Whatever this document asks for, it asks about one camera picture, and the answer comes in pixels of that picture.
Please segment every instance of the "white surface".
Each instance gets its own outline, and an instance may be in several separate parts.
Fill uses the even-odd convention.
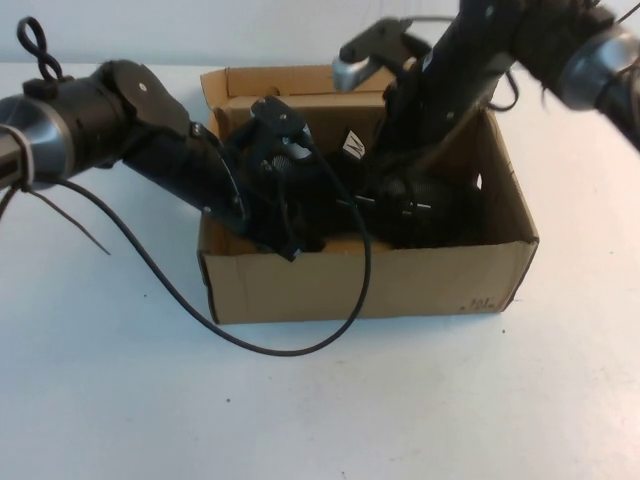
[[[636,0],[609,0],[617,14]],[[25,15],[45,27],[60,61],[129,58],[168,65],[327,63],[378,18],[455,15],[458,0],[2,0],[0,61],[29,57],[15,39]],[[640,15],[628,22],[640,33]],[[435,41],[442,25],[419,25]]]
[[[206,69],[153,70],[204,119]],[[36,74],[1,71],[0,96]],[[0,227],[0,478],[638,478],[640,158],[517,77],[498,118],[542,243],[498,316],[360,321],[318,354],[261,357],[184,313],[83,199],[48,192],[111,257],[19,196]],[[206,311],[197,212],[122,166],[78,181]],[[339,325],[228,330],[294,348]]]

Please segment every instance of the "white table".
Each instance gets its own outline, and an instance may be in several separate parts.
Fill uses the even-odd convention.
[[[211,67],[152,68],[206,119]],[[1,65],[0,96],[36,73]],[[0,478],[638,478],[640,156],[517,78],[499,119],[542,243],[502,315],[361,321],[315,355],[261,357],[183,312],[84,199],[48,192],[111,257],[19,196],[0,226]],[[123,166],[77,181],[206,312],[198,212]],[[294,348],[338,326],[228,330]]]

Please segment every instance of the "wall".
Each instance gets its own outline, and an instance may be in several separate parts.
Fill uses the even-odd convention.
[[[635,0],[609,0],[622,13]],[[383,15],[455,14],[457,0],[0,0],[0,61],[28,61],[18,20],[38,18],[64,62],[326,63]],[[629,22],[640,31],[640,12]],[[435,41],[441,26],[417,32]]]

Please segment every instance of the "screw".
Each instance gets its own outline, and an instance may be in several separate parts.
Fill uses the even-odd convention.
[[[200,137],[202,135],[202,125],[199,123],[194,123],[191,126],[191,134],[195,138]]]

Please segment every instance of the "cardboard box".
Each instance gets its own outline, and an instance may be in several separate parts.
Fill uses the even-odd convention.
[[[324,152],[338,149],[345,129],[370,145],[384,115],[379,73],[356,92],[335,94],[329,66],[239,68],[202,76],[212,110],[209,128],[224,139],[265,95],[280,95],[307,120]],[[486,222],[482,245],[392,250],[376,242],[367,301],[360,318],[503,311],[534,257],[538,234],[492,114],[478,112],[439,149],[435,167],[482,180]],[[198,258],[214,318],[220,324],[345,319],[364,271],[357,237],[333,239],[321,253],[290,263],[257,253],[207,217]]]

